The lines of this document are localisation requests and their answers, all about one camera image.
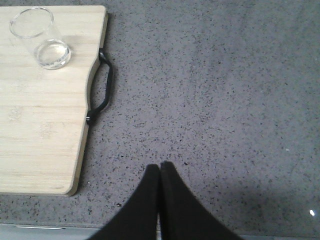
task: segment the cutting board handle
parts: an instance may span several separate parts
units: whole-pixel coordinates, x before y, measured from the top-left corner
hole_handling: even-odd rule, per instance
[[[105,97],[103,102],[98,107],[89,110],[88,113],[86,114],[85,121],[88,125],[92,125],[95,122],[98,114],[108,105],[110,100],[111,86],[112,86],[114,72],[113,72],[112,64],[108,60],[103,48],[99,48],[99,60],[100,62],[107,64],[109,66],[109,72],[108,72],[108,77],[106,79],[106,86],[105,86]]]

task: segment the gray speckled countertop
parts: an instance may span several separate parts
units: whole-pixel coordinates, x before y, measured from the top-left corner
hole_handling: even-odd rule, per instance
[[[112,102],[89,130],[77,193],[0,195],[0,223],[100,227],[147,164],[168,160],[238,234],[320,236],[319,1],[50,4],[106,6]]]

